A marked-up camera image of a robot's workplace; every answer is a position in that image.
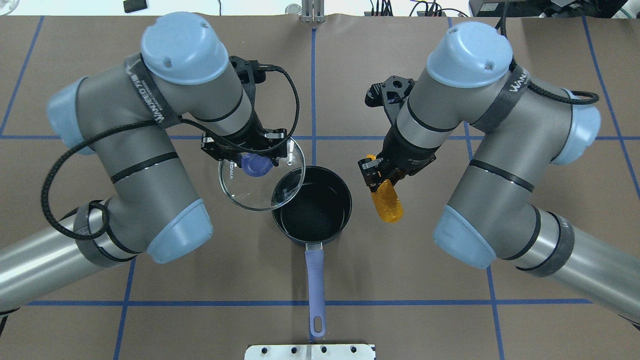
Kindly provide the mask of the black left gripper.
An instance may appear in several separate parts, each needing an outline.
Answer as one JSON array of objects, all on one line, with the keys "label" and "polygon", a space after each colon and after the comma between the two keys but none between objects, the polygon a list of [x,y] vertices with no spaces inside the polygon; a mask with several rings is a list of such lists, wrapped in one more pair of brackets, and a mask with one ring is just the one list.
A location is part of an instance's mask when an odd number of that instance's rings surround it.
[{"label": "black left gripper", "polygon": [[286,129],[265,129],[258,117],[251,117],[240,130],[222,136],[208,131],[202,135],[201,150],[218,162],[242,155],[274,158],[274,166],[292,166],[295,143],[287,142]]}]

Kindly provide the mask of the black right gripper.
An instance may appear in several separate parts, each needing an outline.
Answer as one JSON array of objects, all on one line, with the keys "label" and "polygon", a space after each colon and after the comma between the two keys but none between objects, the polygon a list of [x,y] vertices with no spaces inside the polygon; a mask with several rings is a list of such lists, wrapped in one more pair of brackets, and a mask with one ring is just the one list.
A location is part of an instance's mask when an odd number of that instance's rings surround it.
[{"label": "black right gripper", "polygon": [[423,148],[407,141],[397,127],[391,127],[377,157],[367,156],[358,161],[358,168],[366,187],[375,193],[383,180],[395,186],[405,176],[413,176],[435,161],[436,148]]}]

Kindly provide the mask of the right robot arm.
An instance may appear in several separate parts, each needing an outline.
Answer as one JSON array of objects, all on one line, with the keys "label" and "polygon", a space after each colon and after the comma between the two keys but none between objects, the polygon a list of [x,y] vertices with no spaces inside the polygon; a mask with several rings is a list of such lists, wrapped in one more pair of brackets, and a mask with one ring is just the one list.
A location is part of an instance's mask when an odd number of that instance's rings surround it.
[{"label": "right robot arm", "polygon": [[478,269],[496,259],[548,278],[639,326],[639,260],[530,203],[550,164],[576,161],[594,143],[594,93],[533,82],[507,37],[482,22],[443,35],[418,80],[391,76],[366,92],[390,129],[358,167],[372,194],[435,160],[462,123],[484,137],[433,232],[448,255]]}]

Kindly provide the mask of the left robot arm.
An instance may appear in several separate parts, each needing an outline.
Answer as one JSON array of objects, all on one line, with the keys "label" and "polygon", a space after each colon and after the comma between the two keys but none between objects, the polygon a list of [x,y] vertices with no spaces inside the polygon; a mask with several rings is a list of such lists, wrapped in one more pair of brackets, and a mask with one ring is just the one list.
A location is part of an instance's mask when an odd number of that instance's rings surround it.
[{"label": "left robot arm", "polygon": [[[292,131],[266,129],[256,114],[255,84],[285,70],[230,56],[201,14],[173,12],[144,30],[140,50],[53,95],[46,118],[66,146],[26,201],[46,227],[1,250],[1,317],[31,301],[146,253],[166,264],[213,235],[205,203],[168,129],[202,131],[201,148],[217,161],[278,166]],[[114,196],[77,203],[55,216],[51,189],[77,154],[96,155]]]}]

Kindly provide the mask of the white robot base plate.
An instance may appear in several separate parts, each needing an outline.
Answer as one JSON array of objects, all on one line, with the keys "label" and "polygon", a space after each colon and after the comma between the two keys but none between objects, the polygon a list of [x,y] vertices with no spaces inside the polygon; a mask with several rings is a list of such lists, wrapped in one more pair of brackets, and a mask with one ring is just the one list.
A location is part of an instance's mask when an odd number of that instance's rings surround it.
[{"label": "white robot base plate", "polygon": [[261,344],[247,347],[245,360],[376,360],[374,345],[339,344]]}]

